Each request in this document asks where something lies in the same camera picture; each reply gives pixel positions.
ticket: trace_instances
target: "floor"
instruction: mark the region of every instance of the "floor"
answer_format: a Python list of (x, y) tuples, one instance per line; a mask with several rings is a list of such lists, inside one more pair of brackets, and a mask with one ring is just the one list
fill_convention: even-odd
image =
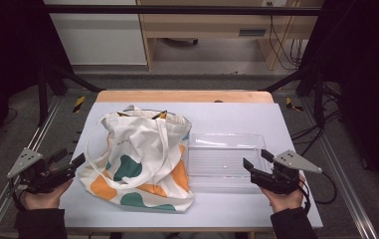
[[(199, 40), (196, 46), (185, 42), (161, 40), (158, 42), (155, 53), (155, 62), (152, 71), (139, 66), (106, 66), (95, 68), (77, 66), (76, 70), (86, 80), (108, 89), (222, 89), (222, 90), (257, 90), (268, 86), (292, 70), (278, 67), (269, 71), (265, 67), (264, 59), (255, 40)], [(91, 109), (91, 102), (96, 95), (83, 91), (79, 86), (67, 82), (71, 88), (63, 99), (62, 107), (56, 115), (51, 128), (52, 134), (46, 135), (41, 145), (42, 153), (49, 153), (57, 146), (65, 145), (69, 151), (74, 150), (79, 136), (77, 131), (82, 129), (86, 114)], [(314, 125), (307, 108), (312, 104), (311, 98), (297, 98), (293, 92), (296, 83), (288, 84), (274, 93), (276, 103), (282, 109), (287, 129), (294, 134)], [(86, 95), (86, 102), (79, 114), (72, 114), (78, 96)], [(286, 98), (291, 99), (294, 107), (288, 108)], [(329, 116), (338, 110), (336, 100), (328, 100), (325, 114)], [(0, 128), (0, 193), (6, 185), (5, 175), (12, 163), (25, 145), (32, 138), (38, 122), (38, 92), (30, 88), (14, 97), (10, 101), (12, 111), (6, 118), (7, 122)], [(331, 151), (340, 163), (349, 183), (350, 191), (339, 193), (337, 199), (329, 205), (320, 205), (324, 227), (317, 229), (319, 238), (379, 238), (379, 175), (372, 170), (362, 168), (360, 152), (357, 151), (349, 132), (342, 122), (342, 115), (335, 114), (325, 125), (324, 135), (312, 145), (305, 155), (312, 162), (321, 165), (334, 178), (331, 160), (328, 157), (327, 140)], [(65, 120), (73, 120), (73, 124), (65, 126)], [(298, 152), (304, 151), (307, 143), (316, 135), (312, 131), (305, 137), (293, 142)], [(332, 188), (326, 179), (317, 175), (306, 175), (314, 197), (326, 200), (332, 195)], [(349, 206), (349, 193), (354, 192), (360, 199), (365, 215), (369, 218), (371, 229), (378, 236), (363, 235), (354, 221), (355, 212)], [(0, 222), (0, 238), (14, 238), (15, 231), (12, 224), (16, 209), (10, 206), (5, 217)], [(163, 238), (162, 234), (127, 234), (127, 238)], [(104, 234), (95, 234), (93, 238), (105, 238)], [(88, 238), (86, 233), (71, 231), (71, 238)], [(211, 235), (186, 235), (184, 238), (212, 238)], [(271, 234), (259, 234), (257, 238), (273, 238)]]

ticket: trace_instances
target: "bag handle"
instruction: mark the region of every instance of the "bag handle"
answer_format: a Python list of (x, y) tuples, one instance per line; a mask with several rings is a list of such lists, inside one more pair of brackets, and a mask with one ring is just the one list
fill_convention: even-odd
[[(101, 170), (99, 170), (98, 166), (96, 166), (95, 162), (93, 161), (93, 159), (90, 157), (90, 149), (89, 149), (89, 144), (90, 144), (90, 140), (91, 140), (91, 137), (93, 135), (93, 133), (95, 132), (95, 130), (98, 128), (99, 124), (104, 120), (106, 119), (106, 116), (102, 117), (101, 119), (98, 120), (98, 122), (96, 123), (96, 126), (94, 127), (94, 129), (91, 131), (90, 135), (88, 136), (88, 139), (87, 139), (87, 143), (86, 143), (86, 150), (84, 152), (85, 154), (85, 157), (86, 159), (90, 162), (90, 165), (93, 167), (93, 169), (100, 175), (104, 178), (105, 182), (108, 184), (108, 186), (110, 186), (111, 188), (114, 188), (116, 190), (120, 190), (120, 189), (130, 189), (130, 188), (135, 188), (141, 184), (138, 184), (138, 185), (134, 185), (134, 184), (119, 184), (113, 180), (111, 180), (110, 178), (106, 177), (102, 172)], [(158, 132), (160, 134), (160, 140), (161, 140), (161, 144), (162, 144), (162, 150), (163, 150), (163, 153), (162, 153), (162, 161), (164, 162), (167, 157), (168, 157), (168, 137), (167, 137), (167, 127), (166, 127), (166, 121), (164, 119), (153, 119), (155, 120), (156, 122), (156, 125), (157, 125), (157, 128), (158, 128)], [(143, 179), (144, 182), (146, 182), (148, 179), (149, 179), (149, 175), (146, 175), (145, 176), (146, 178)]]

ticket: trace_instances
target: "cabinet door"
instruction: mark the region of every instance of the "cabinet door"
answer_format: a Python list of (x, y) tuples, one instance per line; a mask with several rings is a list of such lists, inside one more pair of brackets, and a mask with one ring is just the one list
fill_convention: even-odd
[[(135, 5), (134, 0), (45, 0), (46, 4)], [(136, 14), (51, 14), (72, 65), (146, 65)]]

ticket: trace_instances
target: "transparent plastic box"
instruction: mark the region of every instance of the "transparent plastic box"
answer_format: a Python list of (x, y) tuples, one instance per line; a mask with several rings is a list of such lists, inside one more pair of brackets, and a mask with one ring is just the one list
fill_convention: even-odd
[(270, 172), (261, 158), (266, 148), (260, 134), (191, 133), (187, 153), (189, 185), (196, 192), (260, 193), (243, 167), (243, 158), (255, 168)]

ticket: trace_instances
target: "white tote bag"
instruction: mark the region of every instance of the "white tote bag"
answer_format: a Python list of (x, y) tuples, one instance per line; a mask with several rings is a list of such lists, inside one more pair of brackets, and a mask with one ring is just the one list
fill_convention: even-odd
[(86, 158), (81, 182), (94, 196), (115, 204), (185, 211), (194, 197), (182, 159), (191, 122), (183, 116), (134, 106), (103, 116), (108, 150)]

